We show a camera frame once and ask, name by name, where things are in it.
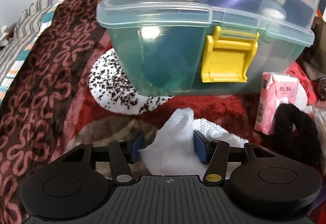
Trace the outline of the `striped bedsheet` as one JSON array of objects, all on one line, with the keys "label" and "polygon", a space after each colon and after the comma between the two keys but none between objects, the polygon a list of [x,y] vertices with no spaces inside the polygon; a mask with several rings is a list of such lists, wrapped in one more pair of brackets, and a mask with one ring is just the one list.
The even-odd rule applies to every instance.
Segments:
[{"label": "striped bedsheet", "polygon": [[13,38],[1,51],[1,99],[9,90],[41,33],[52,24],[56,8],[64,0],[37,0],[20,16]]}]

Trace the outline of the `white cloth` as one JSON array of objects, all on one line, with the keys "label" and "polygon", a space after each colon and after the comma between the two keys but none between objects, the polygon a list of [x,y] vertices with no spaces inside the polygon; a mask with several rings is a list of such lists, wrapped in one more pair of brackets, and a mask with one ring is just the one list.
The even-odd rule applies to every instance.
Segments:
[{"label": "white cloth", "polygon": [[207,166],[195,153],[193,132],[208,140],[222,140],[231,147],[244,147],[248,142],[206,119],[195,119],[190,108],[177,109],[156,133],[152,144],[140,150],[141,160],[153,175],[198,175],[203,178]]}]

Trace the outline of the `clear plastic storage box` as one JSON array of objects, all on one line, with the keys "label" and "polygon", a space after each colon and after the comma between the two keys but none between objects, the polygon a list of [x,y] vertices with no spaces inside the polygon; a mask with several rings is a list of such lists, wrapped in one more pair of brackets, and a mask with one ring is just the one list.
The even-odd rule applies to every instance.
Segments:
[{"label": "clear plastic storage box", "polygon": [[106,28],[143,96],[257,93],[314,42],[320,0],[102,0]]}]

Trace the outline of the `black sparkly scrunchie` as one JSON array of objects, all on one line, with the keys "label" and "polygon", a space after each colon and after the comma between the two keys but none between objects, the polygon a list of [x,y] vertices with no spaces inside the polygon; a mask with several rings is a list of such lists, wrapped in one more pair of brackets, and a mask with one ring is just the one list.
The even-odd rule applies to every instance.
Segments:
[{"label": "black sparkly scrunchie", "polygon": [[320,78],[317,82],[317,94],[320,100],[326,99],[326,78]]}]

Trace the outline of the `pink tissue pack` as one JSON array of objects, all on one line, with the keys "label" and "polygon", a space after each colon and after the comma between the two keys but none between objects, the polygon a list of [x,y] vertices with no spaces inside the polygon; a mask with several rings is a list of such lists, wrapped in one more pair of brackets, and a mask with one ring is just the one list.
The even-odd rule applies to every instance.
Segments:
[{"label": "pink tissue pack", "polygon": [[275,114],[280,104],[294,104],[299,79],[290,75],[264,72],[260,90],[260,99],[254,129],[265,135],[272,135],[275,126]]}]

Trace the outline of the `brown plaid zipper pouch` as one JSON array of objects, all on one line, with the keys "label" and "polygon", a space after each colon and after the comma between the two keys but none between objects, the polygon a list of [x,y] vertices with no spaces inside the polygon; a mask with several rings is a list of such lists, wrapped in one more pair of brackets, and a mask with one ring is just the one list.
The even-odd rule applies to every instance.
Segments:
[{"label": "brown plaid zipper pouch", "polygon": [[306,47],[298,59],[310,80],[315,81],[325,77],[326,73],[326,43],[325,43],[325,21],[315,17],[312,24],[312,31],[315,40],[310,47]]}]

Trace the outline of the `red floral fleece blanket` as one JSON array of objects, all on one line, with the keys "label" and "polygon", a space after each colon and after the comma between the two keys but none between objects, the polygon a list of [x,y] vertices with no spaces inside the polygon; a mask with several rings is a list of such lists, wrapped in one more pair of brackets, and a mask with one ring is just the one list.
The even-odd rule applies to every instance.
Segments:
[{"label": "red floral fleece blanket", "polygon": [[85,142],[106,146],[143,132],[144,149],[177,109],[274,151],[273,135],[254,130],[257,94],[139,95],[96,20],[100,1],[56,8],[1,102],[1,223],[29,217],[20,188],[38,170]]}]

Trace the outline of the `black fuzzy scrunchie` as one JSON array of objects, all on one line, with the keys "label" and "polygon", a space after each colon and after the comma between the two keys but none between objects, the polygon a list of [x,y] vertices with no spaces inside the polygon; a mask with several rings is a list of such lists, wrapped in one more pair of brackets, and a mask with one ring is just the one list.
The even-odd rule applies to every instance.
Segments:
[{"label": "black fuzzy scrunchie", "polygon": [[321,145],[314,120],[293,104],[280,104],[275,113],[273,150],[309,166],[320,162]]}]

